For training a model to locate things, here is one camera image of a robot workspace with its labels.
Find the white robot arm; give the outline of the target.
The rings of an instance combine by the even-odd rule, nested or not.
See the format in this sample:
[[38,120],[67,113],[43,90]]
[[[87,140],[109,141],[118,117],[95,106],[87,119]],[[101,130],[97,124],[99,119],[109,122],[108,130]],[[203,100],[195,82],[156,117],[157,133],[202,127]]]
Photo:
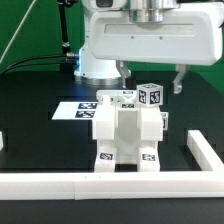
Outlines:
[[176,94],[192,65],[223,54],[223,0],[81,0],[85,42],[80,71],[93,79],[130,76],[129,62],[176,66]]

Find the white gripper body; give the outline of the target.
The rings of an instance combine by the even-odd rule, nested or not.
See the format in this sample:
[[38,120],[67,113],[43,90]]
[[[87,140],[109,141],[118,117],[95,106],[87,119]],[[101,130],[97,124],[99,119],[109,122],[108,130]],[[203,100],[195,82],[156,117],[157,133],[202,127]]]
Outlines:
[[126,12],[97,12],[89,45],[100,59],[212,65],[222,56],[223,15],[216,10],[171,11],[161,23],[132,23]]

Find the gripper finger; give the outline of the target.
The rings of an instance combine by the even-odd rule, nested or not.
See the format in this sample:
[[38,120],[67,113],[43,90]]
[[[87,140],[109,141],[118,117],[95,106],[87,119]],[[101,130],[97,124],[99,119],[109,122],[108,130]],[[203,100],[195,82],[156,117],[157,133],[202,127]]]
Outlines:
[[177,75],[173,80],[173,91],[175,94],[180,94],[182,91],[182,82],[187,75],[189,70],[189,65],[177,65],[175,71]]
[[128,69],[128,63],[126,61],[116,61],[116,68],[122,78],[122,85],[126,87],[126,81],[131,76],[131,72]]

